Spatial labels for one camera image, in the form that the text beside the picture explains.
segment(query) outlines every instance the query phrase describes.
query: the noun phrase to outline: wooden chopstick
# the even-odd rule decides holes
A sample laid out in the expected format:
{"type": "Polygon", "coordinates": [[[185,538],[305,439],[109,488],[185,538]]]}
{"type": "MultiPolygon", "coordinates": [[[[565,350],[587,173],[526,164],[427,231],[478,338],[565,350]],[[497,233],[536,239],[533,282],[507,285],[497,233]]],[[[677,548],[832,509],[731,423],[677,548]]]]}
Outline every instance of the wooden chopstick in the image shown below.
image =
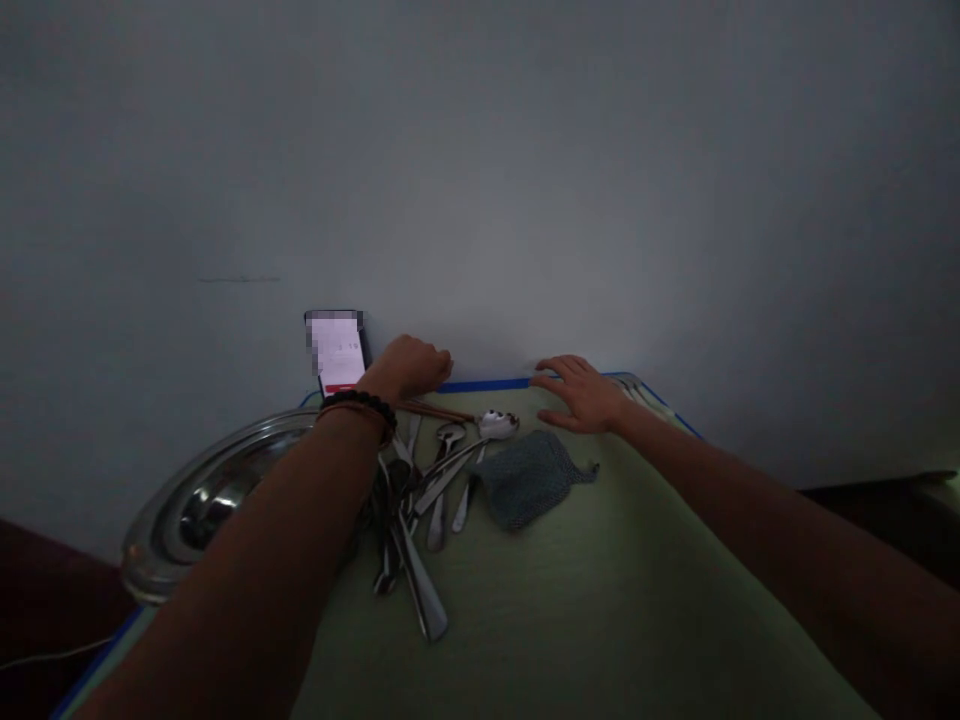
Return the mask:
{"type": "Polygon", "coordinates": [[[437,408],[426,403],[410,401],[397,403],[397,410],[414,413],[416,415],[426,415],[428,417],[439,418],[448,422],[467,422],[475,423],[477,420],[473,415],[457,412],[456,410],[447,410],[446,408],[437,408]]]}

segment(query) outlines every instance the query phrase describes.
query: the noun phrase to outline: blue tape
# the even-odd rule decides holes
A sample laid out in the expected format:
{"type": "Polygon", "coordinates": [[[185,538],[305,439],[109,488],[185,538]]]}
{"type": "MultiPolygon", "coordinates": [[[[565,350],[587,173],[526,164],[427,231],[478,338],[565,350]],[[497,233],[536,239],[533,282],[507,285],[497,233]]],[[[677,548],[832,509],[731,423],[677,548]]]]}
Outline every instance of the blue tape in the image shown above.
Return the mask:
{"type": "MultiPolygon", "coordinates": [[[[603,373],[604,375],[619,375],[620,373],[603,373]]],[[[653,395],[660,403],[665,407],[670,407],[669,403],[664,400],[662,397],[657,395],[652,387],[647,385],[642,380],[640,384],[644,389],[653,395]]],[[[457,383],[444,383],[437,390],[441,395],[452,395],[453,393],[464,393],[464,392],[496,392],[497,390],[524,390],[530,387],[530,378],[513,378],[511,380],[474,380],[469,382],[457,382],[457,383]]],[[[303,407],[307,404],[307,401],[310,400],[314,395],[318,395],[321,391],[314,390],[312,393],[307,395],[303,401],[300,403],[299,407],[303,407]]],[[[694,430],[693,426],[680,417],[679,413],[674,412],[677,420],[683,423],[683,426],[696,435],[698,438],[703,440],[703,435],[694,430]]]]}
{"type": "Polygon", "coordinates": [[[117,643],[123,639],[123,636],[127,634],[127,631],[137,621],[137,618],[140,617],[140,613],[142,612],[143,608],[138,607],[136,610],[130,613],[130,617],[124,620],[123,625],[120,626],[120,629],[117,630],[116,635],[113,636],[113,640],[107,643],[106,647],[100,650],[100,653],[93,659],[93,662],[90,663],[83,675],[80,676],[80,679],[73,684],[72,688],[70,688],[70,692],[68,692],[66,697],[60,701],[60,704],[54,708],[53,713],[50,715],[51,720],[59,720],[59,718],[63,717],[63,714],[67,711],[67,708],[70,707],[70,703],[72,703],[74,699],[76,699],[77,695],[80,694],[80,691],[83,690],[84,685],[86,685],[90,678],[93,677],[93,674],[97,671],[100,665],[103,664],[103,661],[107,659],[107,655],[109,655],[117,646],[117,643]]]}

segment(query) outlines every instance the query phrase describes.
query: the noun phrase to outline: hand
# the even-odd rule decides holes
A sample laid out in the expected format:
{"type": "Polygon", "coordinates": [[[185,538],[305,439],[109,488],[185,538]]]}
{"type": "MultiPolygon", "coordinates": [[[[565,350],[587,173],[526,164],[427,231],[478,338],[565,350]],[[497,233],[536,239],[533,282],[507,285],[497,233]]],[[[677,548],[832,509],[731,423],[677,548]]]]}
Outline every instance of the hand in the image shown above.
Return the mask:
{"type": "Polygon", "coordinates": [[[611,380],[582,357],[560,355],[541,360],[537,370],[553,370],[560,380],[535,375],[530,384],[549,390],[570,408],[570,415],[553,410],[538,412],[537,417],[548,425],[581,434],[608,432],[630,404],[611,380]]]}
{"type": "Polygon", "coordinates": [[[357,390],[378,396],[390,405],[424,395],[440,387],[453,370],[446,350],[409,335],[387,345],[357,383],[357,390]]]}

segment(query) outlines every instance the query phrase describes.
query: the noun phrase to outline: bracelet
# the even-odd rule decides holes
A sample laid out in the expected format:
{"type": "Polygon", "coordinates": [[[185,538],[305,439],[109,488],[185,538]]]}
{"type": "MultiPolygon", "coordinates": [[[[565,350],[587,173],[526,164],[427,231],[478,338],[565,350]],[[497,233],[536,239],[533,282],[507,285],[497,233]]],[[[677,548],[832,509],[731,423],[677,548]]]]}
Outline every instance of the bracelet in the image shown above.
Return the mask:
{"type": "Polygon", "coordinates": [[[394,415],[390,406],[376,395],[362,391],[357,392],[356,390],[346,390],[335,393],[324,399],[323,404],[320,406],[320,412],[317,414],[317,420],[323,417],[325,413],[338,408],[354,410],[383,421],[386,427],[380,439],[381,448],[387,447],[393,440],[393,436],[397,431],[397,416],[394,415]]]}

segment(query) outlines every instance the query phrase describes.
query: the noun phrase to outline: gray knitted cloth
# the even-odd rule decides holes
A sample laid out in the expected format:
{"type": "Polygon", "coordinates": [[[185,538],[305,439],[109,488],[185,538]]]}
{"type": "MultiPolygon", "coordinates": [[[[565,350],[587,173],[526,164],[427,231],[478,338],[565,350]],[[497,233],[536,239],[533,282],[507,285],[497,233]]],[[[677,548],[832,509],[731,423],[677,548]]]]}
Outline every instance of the gray knitted cloth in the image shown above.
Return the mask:
{"type": "Polygon", "coordinates": [[[599,465],[583,472],[560,438],[536,430],[503,452],[470,468],[480,478],[493,519],[504,530],[519,530],[552,510],[574,483],[592,483],[599,465]]]}

